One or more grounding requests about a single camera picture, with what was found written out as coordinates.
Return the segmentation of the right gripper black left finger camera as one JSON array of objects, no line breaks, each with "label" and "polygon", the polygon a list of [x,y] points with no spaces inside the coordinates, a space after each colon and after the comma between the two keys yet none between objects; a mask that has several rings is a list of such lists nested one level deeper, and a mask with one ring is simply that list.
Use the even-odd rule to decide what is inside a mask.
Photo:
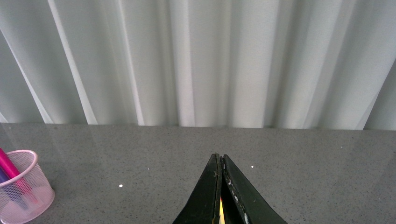
[{"label": "right gripper black left finger camera", "polygon": [[214,153],[206,164],[185,206],[173,221],[175,224],[218,224],[222,169],[220,155]]}]

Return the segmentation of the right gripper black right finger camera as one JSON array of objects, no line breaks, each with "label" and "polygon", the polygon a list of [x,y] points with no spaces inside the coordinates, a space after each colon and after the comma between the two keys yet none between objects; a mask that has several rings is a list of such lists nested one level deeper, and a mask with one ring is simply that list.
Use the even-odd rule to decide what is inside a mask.
[{"label": "right gripper black right finger camera", "polygon": [[242,171],[225,154],[222,167],[221,200],[226,224],[285,224]]}]

